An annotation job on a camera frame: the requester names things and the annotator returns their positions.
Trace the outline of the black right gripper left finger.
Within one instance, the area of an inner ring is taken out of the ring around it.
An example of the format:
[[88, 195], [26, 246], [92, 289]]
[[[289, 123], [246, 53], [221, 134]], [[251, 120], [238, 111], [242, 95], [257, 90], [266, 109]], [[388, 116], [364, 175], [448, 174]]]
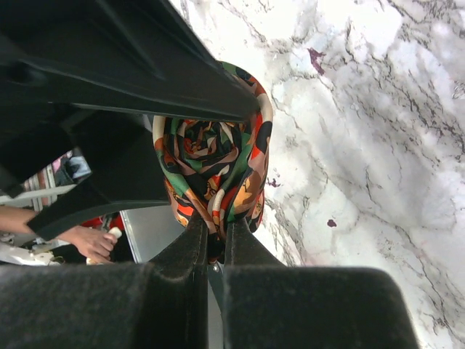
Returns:
[[198, 214], [151, 261], [1, 268], [3, 348], [206, 348], [207, 229]]

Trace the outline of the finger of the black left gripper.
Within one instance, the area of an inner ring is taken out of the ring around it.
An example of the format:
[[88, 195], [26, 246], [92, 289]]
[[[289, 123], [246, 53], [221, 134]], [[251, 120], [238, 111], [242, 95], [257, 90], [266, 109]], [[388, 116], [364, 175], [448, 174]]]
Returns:
[[1, 108], [1, 192], [18, 197], [26, 180], [74, 148], [91, 173], [36, 216], [39, 226], [74, 226], [106, 213], [167, 205], [142, 115], [53, 105]]
[[3, 1], [1, 104], [242, 121], [255, 96], [169, 1]]

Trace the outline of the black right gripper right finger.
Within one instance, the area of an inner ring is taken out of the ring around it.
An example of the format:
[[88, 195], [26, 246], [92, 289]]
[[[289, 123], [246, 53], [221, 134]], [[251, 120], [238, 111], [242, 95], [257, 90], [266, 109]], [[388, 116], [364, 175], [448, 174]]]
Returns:
[[226, 348], [417, 348], [398, 285], [382, 270], [286, 267], [245, 221], [227, 229]]

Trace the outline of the person forearm in background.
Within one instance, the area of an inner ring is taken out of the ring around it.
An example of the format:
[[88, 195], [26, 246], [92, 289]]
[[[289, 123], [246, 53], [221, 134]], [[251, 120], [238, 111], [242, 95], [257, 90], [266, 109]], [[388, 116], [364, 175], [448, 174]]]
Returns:
[[39, 226], [36, 216], [42, 216], [30, 209], [1, 205], [1, 231], [15, 234], [32, 234], [46, 240], [54, 238], [74, 245], [78, 252], [96, 264], [111, 262], [111, 252], [118, 239], [112, 234], [81, 225], [55, 223]]

